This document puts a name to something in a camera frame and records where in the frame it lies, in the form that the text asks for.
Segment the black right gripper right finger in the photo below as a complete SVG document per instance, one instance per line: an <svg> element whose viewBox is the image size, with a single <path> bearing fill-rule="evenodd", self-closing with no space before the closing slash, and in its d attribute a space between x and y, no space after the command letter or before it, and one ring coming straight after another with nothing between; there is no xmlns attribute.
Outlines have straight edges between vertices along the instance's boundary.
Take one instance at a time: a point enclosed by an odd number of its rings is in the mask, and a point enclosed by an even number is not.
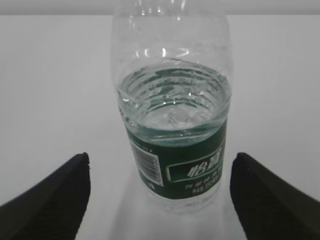
<svg viewBox="0 0 320 240"><path fill-rule="evenodd" d="M229 190L248 240L320 238L320 202L245 152L232 162Z"/></svg>

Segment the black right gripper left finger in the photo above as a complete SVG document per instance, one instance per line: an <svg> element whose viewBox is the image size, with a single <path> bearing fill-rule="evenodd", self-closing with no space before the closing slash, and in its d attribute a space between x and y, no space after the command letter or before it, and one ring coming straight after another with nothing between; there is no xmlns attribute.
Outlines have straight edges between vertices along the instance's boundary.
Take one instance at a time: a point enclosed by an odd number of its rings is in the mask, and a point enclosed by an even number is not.
<svg viewBox="0 0 320 240"><path fill-rule="evenodd" d="M2 240L74 240L91 195L90 159L76 154L0 207Z"/></svg>

